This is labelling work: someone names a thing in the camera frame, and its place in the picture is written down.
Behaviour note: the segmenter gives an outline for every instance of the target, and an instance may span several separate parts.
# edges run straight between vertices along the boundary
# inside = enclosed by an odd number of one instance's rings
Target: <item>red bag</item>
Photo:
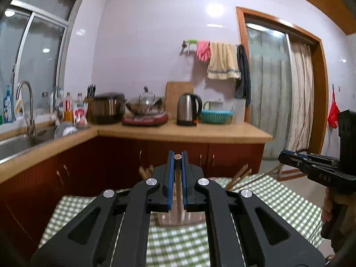
[[[328,116],[328,123],[329,123],[330,127],[338,128],[338,126],[339,126],[338,113],[339,112],[340,112],[340,110],[335,102],[335,93],[334,93],[334,90],[332,90],[332,106],[330,107],[330,112],[329,112],[329,116]]]

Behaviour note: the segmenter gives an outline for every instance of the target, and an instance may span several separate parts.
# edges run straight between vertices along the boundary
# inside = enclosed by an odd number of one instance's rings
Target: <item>stainless steel kettle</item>
[[[184,93],[180,96],[177,106],[177,124],[194,126],[198,121],[198,116],[202,112],[202,99],[192,93]]]

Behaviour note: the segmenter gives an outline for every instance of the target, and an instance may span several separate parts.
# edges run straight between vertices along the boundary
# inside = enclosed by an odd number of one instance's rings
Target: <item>stainless steel sink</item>
[[[55,139],[56,126],[50,126],[37,131],[36,136],[22,134],[0,141],[0,164],[13,159],[21,154],[29,152],[32,148]]]

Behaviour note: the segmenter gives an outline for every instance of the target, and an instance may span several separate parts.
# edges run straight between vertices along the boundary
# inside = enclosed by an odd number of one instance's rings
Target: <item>cabinet handle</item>
[[[69,173],[69,171],[68,171],[68,169],[67,169],[66,165],[63,165],[63,169],[65,169],[65,170],[67,171],[67,176],[68,176],[68,177],[70,177],[70,176],[71,176],[71,174]]]
[[[62,178],[61,178],[61,175],[59,174],[59,171],[57,171],[57,176],[59,176],[59,179],[61,180],[61,184],[62,184],[62,186],[63,186],[64,183],[63,183],[63,180],[62,180]]]

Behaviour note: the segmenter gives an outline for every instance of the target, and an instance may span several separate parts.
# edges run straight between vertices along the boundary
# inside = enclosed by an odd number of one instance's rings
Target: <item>gray cloth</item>
[[[251,103],[251,78],[249,61],[243,45],[237,46],[237,64],[241,79],[236,81],[235,98],[246,98],[246,106],[248,106]]]

